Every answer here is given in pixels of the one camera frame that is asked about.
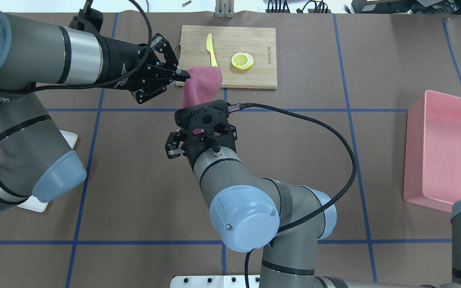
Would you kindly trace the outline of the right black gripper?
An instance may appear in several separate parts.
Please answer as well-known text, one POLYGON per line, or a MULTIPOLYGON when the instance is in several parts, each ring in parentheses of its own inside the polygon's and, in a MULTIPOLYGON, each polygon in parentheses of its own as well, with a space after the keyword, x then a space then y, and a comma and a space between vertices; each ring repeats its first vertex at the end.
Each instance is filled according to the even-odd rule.
POLYGON ((187 129, 170 132, 164 146, 165 153, 168 159, 185 155, 194 170, 197 159, 207 150, 216 157, 222 156, 227 150, 236 152, 236 128, 218 128, 214 133, 214 138, 208 138, 203 132, 189 135, 187 129))

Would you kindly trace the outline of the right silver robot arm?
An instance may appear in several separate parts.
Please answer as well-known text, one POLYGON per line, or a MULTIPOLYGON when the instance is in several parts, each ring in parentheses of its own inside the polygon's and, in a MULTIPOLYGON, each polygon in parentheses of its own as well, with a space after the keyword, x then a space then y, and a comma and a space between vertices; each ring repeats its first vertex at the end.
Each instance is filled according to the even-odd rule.
POLYGON ((165 144, 168 158, 185 155, 224 244, 250 254, 262 249, 260 288, 395 288, 392 283, 316 276, 318 241, 336 223, 335 203, 356 175, 331 198, 304 185, 286 184, 251 174, 235 151, 234 126, 224 129, 180 129, 165 144))

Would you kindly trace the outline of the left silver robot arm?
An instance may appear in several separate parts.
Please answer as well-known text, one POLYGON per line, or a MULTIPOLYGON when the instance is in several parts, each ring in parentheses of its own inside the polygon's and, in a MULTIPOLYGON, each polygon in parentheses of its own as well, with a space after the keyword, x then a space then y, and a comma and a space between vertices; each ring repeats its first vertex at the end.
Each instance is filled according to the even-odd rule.
POLYGON ((92 1, 68 27, 0 11, 0 213, 31 196, 47 203, 82 184, 87 173, 36 93, 127 90, 143 104, 172 82, 190 78, 168 40, 152 34, 132 44, 100 34, 103 14, 92 1))

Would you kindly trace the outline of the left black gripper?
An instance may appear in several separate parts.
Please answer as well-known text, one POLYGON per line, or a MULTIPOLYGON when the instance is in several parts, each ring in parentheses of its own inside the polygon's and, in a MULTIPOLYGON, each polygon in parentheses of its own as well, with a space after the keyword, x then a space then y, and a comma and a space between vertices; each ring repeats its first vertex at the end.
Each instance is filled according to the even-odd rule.
POLYGON ((152 37, 150 48, 146 44, 132 44, 96 36, 102 51, 102 69, 95 87, 128 90, 138 104, 152 100, 174 82, 186 82, 190 75, 178 67, 174 49, 161 34, 152 37), (164 58, 162 62, 156 54, 164 58))

